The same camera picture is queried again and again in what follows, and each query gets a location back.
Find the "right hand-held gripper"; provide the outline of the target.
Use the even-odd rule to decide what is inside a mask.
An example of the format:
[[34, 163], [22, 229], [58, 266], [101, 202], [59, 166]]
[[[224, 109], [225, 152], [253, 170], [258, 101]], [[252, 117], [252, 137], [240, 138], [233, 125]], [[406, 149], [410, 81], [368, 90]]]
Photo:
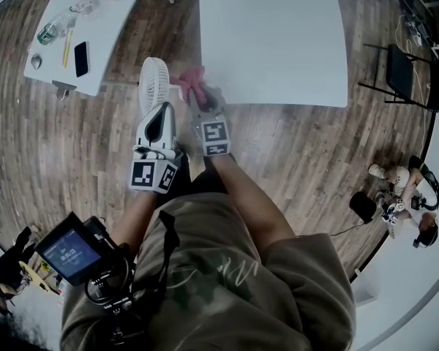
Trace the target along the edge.
[[203, 117], [197, 97], [192, 88], [187, 96], [192, 114], [192, 126], [200, 142], [204, 156], [219, 156], [230, 153], [231, 140], [225, 116], [225, 99], [220, 88], [205, 86], [206, 104], [212, 116]]

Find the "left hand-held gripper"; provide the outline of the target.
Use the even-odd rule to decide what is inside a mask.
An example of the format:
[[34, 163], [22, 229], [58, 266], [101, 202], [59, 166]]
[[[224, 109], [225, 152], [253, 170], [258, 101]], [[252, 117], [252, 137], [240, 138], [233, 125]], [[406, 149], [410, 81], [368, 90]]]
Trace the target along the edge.
[[172, 104], [155, 105], [137, 128], [137, 145], [132, 149], [128, 179], [130, 189], [161, 195], [169, 192], [184, 155], [180, 150], [173, 150], [175, 138], [176, 119]]

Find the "pink cloth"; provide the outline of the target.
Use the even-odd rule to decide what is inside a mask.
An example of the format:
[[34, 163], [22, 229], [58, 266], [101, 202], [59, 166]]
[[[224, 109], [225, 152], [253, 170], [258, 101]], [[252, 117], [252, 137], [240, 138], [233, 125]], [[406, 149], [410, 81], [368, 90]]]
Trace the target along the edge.
[[198, 107], [206, 112], [208, 100], [206, 97], [205, 83], [203, 79], [204, 67], [190, 67], [178, 77], [170, 75], [170, 84], [179, 86], [181, 89], [181, 99], [190, 105], [190, 92], [192, 91], [197, 100]]

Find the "small white desk fan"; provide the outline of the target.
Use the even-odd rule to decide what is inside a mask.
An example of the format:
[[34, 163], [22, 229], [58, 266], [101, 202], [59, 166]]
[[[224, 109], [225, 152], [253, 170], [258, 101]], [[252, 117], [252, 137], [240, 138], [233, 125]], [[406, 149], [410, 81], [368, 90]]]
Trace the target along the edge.
[[170, 83], [166, 63], [155, 57], [147, 57], [143, 62], [138, 82], [138, 98], [142, 117], [158, 104], [184, 99], [181, 86]]

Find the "person's right forearm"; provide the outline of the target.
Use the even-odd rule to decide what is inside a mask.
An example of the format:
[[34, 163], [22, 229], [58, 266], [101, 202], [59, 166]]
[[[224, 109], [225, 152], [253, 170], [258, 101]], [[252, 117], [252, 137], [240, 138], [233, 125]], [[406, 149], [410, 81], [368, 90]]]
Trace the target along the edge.
[[296, 234], [272, 199], [229, 155], [210, 158], [260, 254]]

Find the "person's left forearm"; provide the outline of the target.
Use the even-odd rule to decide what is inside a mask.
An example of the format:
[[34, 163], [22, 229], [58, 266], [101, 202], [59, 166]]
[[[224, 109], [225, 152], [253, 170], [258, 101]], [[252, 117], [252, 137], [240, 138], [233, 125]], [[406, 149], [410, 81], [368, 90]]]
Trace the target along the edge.
[[131, 260], [135, 259], [143, 243], [156, 209], [157, 198], [158, 194], [153, 192], [138, 193], [110, 233], [110, 237], [117, 245], [128, 245]]

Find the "person's black trousers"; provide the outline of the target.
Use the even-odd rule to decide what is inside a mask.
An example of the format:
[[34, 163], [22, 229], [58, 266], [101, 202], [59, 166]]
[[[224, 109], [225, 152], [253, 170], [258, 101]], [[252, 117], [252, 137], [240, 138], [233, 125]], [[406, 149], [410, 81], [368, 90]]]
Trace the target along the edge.
[[195, 179], [191, 179], [189, 160], [186, 155], [183, 155], [180, 161], [180, 168], [176, 172], [169, 192], [164, 195], [163, 201], [165, 203], [185, 195], [210, 192], [228, 194], [226, 186], [211, 160], [208, 157], [204, 157], [203, 161], [205, 164], [205, 170]]

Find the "white table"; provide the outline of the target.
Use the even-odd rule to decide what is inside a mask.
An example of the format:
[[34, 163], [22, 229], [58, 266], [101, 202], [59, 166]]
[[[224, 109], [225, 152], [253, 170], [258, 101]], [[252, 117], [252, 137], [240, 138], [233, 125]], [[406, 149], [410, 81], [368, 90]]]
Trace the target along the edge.
[[[76, 0], [49, 0], [36, 32], [46, 23], [74, 4]], [[124, 28], [126, 19], [136, 0], [98, 0], [99, 6], [87, 15], [79, 17], [73, 28], [73, 35], [67, 68], [62, 66], [65, 38], [58, 38], [49, 45], [41, 45], [34, 37], [29, 46], [29, 54], [23, 74], [45, 83], [57, 80], [76, 86], [76, 91], [96, 96], [113, 52], [114, 46]], [[75, 74], [74, 47], [87, 41], [89, 49], [89, 73], [77, 78]], [[38, 53], [42, 58], [39, 69], [30, 65], [31, 56]]]
[[208, 86], [228, 104], [346, 107], [338, 0], [199, 0]]

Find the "grey table clamp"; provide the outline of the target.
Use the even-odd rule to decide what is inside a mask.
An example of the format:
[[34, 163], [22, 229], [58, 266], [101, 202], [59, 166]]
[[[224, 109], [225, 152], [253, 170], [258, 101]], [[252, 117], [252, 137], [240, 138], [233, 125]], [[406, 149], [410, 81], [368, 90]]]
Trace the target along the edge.
[[56, 87], [56, 97], [58, 100], [65, 100], [71, 91], [76, 89], [76, 86], [67, 83], [62, 83], [57, 80], [52, 80], [52, 84]]

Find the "yellow pencil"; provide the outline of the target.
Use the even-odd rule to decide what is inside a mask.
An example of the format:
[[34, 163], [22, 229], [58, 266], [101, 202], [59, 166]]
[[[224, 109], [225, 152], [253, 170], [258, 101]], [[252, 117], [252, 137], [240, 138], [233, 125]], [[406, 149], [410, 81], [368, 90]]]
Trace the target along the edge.
[[62, 66], [63, 66], [64, 69], [67, 68], [68, 58], [69, 58], [69, 55], [70, 55], [70, 47], [71, 47], [72, 35], [73, 35], [73, 30], [70, 29], [67, 32], [66, 41], [65, 41], [64, 57], [63, 57], [63, 62], [62, 62]]

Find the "black chest monitor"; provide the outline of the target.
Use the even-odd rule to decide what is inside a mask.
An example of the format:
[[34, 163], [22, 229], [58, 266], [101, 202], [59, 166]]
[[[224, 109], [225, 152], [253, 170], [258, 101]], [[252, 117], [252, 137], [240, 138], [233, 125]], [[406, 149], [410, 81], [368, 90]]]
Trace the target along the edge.
[[97, 277], [116, 259], [100, 219], [92, 216], [83, 222], [73, 212], [35, 246], [35, 251], [72, 286]]

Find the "person's olive shirt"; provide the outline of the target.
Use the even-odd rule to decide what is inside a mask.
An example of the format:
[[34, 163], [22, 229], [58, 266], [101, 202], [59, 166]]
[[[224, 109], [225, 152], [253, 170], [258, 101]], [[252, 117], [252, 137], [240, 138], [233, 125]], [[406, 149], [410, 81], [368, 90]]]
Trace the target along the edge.
[[147, 281], [164, 262], [166, 227], [153, 216], [121, 313], [128, 350], [348, 351], [356, 310], [331, 238], [306, 235], [255, 247], [230, 199], [187, 195], [164, 204], [180, 243], [161, 298]]

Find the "black bucket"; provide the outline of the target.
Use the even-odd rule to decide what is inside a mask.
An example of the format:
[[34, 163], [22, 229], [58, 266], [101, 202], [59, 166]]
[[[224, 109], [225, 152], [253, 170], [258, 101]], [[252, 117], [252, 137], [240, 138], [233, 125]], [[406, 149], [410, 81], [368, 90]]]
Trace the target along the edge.
[[365, 223], [372, 221], [378, 207], [364, 192], [355, 193], [349, 202], [349, 208]]

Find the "yellow wooden toy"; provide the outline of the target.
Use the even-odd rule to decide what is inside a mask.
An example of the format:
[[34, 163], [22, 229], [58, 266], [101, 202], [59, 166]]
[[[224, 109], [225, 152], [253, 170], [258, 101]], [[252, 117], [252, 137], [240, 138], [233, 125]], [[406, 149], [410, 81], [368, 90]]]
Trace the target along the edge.
[[33, 284], [34, 286], [40, 288], [46, 293], [53, 293], [56, 295], [60, 295], [58, 290], [55, 290], [52, 287], [50, 287], [46, 283], [46, 281], [43, 278], [41, 278], [40, 275], [36, 271], [34, 271], [30, 266], [28, 266], [26, 263], [20, 261], [19, 265], [20, 265], [22, 276], [28, 284]]

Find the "white wooden shelf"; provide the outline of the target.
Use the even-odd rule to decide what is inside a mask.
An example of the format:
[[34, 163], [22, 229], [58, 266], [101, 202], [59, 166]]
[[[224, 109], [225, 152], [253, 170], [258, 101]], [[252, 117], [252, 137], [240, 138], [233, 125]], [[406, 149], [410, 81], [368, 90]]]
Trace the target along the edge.
[[377, 290], [369, 279], [358, 268], [354, 270], [354, 274], [351, 287], [356, 306], [360, 307], [375, 302], [378, 299]]

